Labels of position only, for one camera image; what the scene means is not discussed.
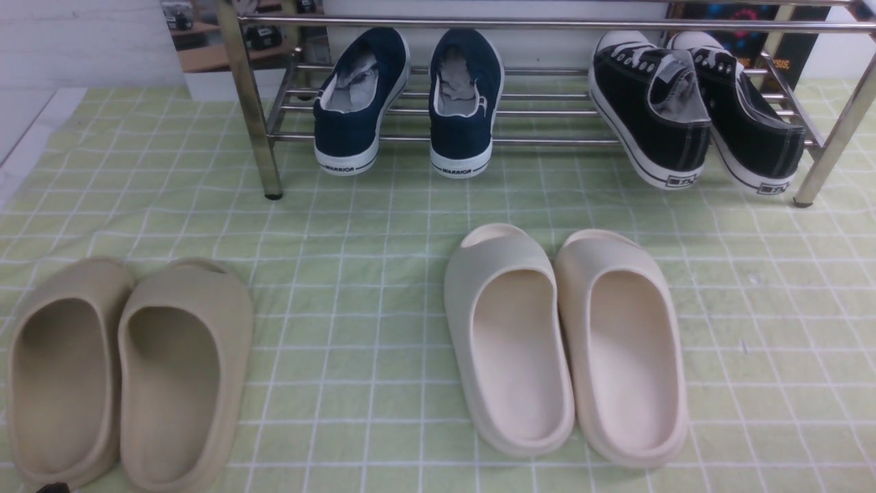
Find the green checkered mat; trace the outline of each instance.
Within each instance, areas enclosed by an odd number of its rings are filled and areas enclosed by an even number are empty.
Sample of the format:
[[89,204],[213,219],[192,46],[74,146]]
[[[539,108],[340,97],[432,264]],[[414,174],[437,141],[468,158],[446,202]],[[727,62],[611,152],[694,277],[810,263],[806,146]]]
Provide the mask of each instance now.
[[[850,92],[807,83],[800,96],[826,131]],[[604,128],[498,121],[504,135]],[[426,130],[425,118],[385,122]],[[872,111],[807,210],[791,193],[743,195],[713,155],[693,189],[666,193],[619,150],[504,147],[483,175],[454,181],[430,171],[422,144],[384,144],[355,179],[320,172],[310,145],[278,144],[286,196],[270,202],[236,105],[184,89],[91,90],[0,214],[0,354],[18,302],[69,262],[115,255],[143,276],[206,256],[249,284],[257,312],[237,441],[213,491],[876,491],[874,134]],[[616,468],[577,430],[535,460],[477,438],[442,278],[463,235],[497,221],[550,255],[574,230],[614,230],[660,263],[692,418],[673,464]],[[121,468],[83,489],[126,490]],[[5,441],[0,491],[30,493]]]

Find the slide sandal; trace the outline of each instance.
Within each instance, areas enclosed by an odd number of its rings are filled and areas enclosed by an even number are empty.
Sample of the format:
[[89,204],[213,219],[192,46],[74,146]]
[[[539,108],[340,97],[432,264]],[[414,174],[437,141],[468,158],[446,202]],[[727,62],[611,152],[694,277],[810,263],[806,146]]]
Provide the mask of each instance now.
[[118,458],[116,334],[134,278],[113,259],[78,261],[23,301],[6,375],[12,459],[30,490],[95,480]]
[[688,432],[675,308],[657,263],[614,232],[569,236],[555,262],[578,422],[606,459],[666,464]]
[[548,256],[512,225],[483,225],[450,256],[444,308],[471,420],[511,456],[566,441],[575,405]]
[[231,453],[254,314],[223,266],[184,259],[144,279],[119,327],[122,465],[150,492],[207,488]]

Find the brand logo on sole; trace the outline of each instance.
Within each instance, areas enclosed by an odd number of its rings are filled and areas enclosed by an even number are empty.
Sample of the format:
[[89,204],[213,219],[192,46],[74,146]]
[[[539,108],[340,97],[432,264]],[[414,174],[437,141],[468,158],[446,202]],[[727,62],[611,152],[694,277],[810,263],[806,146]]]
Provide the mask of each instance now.
[[787,190],[789,186],[791,186],[791,182],[782,183],[781,185],[761,183],[758,187],[758,195],[779,195]]
[[693,185],[696,181],[696,176],[672,176],[666,179],[666,186],[669,189],[683,189]]
[[471,169],[444,169],[444,168],[438,168],[438,169],[440,169],[442,173],[446,173],[448,175],[467,175],[467,174],[471,173],[471,171],[472,171]]
[[355,168],[335,168],[334,166],[326,166],[324,164],[322,167],[328,171],[335,171],[336,173],[349,173],[350,171],[356,171]]

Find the metal shoe rack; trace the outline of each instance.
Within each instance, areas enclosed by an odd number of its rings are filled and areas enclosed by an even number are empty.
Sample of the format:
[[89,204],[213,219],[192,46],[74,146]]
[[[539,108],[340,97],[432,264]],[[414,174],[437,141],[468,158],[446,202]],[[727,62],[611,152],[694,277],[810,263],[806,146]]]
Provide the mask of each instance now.
[[[726,0],[682,0],[689,3],[718,4]],[[773,54],[779,45],[781,35],[785,32],[822,33],[845,32],[868,34],[876,41],[876,22],[820,22],[795,21],[793,18],[797,6],[840,6],[852,13],[862,4],[876,11],[876,0],[734,0],[737,4],[780,4],[776,19],[766,20],[591,20],[591,19],[510,19],[510,18],[397,18],[397,17],[331,17],[314,14],[299,14],[294,0],[282,0],[283,10],[271,14],[238,15],[234,0],[218,0],[219,24],[228,49],[231,73],[237,86],[237,94],[246,120],[250,135],[252,150],[255,154],[258,172],[265,189],[265,197],[277,200],[283,196],[283,187],[279,179],[277,162],[274,158],[275,142],[297,142],[311,140],[311,132],[282,132],[283,116],[292,111],[310,111],[309,104],[294,104],[293,98],[315,96],[319,88],[311,87],[310,75],[314,72],[327,73],[332,69],[328,65],[306,63],[303,59],[303,38],[300,28],[305,26],[338,26],[338,27],[373,27],[386,26],[396,28],[436,28],[469,27],[474,29],[584,29],[597,31],[639,30],[639,31],[748,31],[769,32],[763,53],[757,60],[756,68],[747,70],[752,78],[761,81],[773,78],[781,90],[778,93],[764,94],[767,101],[781,106],[779,114],[791,118],[804,125],[808,132],[806,147],[812,156],[813,164],[795,192],[794,204],[798,207],[812,205],[818,191],[827,180],[830,171],[837,164],[840,155],[848,145],[861,120],[876,98],[876,55],[870,60],[864,74],[858,81],[849,101],[839,118],[825,138],[813,124],[811,118],[803,109],[794,91],[785,82],[780,70],[773,64]],[[284,25],[287,26],[286,36],[296,48],[290,53],[288,67],[283,76],[280,89],[274,98],[273,107],[268,117],[262,109],[255,78],[252,72],[249,53],[244,44],[244,28],[248,25]],[[508,75],[546,75],[585,77],[587,70],[555,69],[555,68],[506,68]],[[426,74],[426,68],[413,68],[414,74]],[[411,99],[427,99],[427,93],[406,91],[402,97]],[[521,94],[505,93],[503,101],[588,101],[586,94]],[[423,109],[394,108],[391,114],[424,115]],[[528,110],[528,111],[498,111],[500,117],[576,117],[598,118],[594,110]],[[381,140],[392,142],[428,142],[428,135],[385,135]],[[571,138],[522,138],[498,135],[494,138],[498,146],[618,146],[615,139],[571,139]]]

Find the sneaker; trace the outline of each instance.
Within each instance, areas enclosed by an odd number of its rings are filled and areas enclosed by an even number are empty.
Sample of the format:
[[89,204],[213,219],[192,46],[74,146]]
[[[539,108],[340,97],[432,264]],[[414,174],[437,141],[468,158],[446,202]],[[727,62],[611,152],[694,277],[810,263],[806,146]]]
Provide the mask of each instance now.
[[659,49],[640,32],[607,32],[593,53],[590,98],[642,179],[667,190],[694,184],[711,123],[688,52]]
[[742,65],[709,34],[681,32],[669,47],[689,50],[694,57],[714,124],[712,138],[731,176],[761,195],[788,189],[803,154],[806,129],[776,115]]
[[352,176],[371,168],[380,124],[410,74],[411,52],[395,29],[376,27],[353,41],[314,101],[314,149],[322,169]]
[[492,157],[492,128],[505,86],[498,50],[474,29],[447,31],[429,64],[432,166],[448,178],[483,173]]

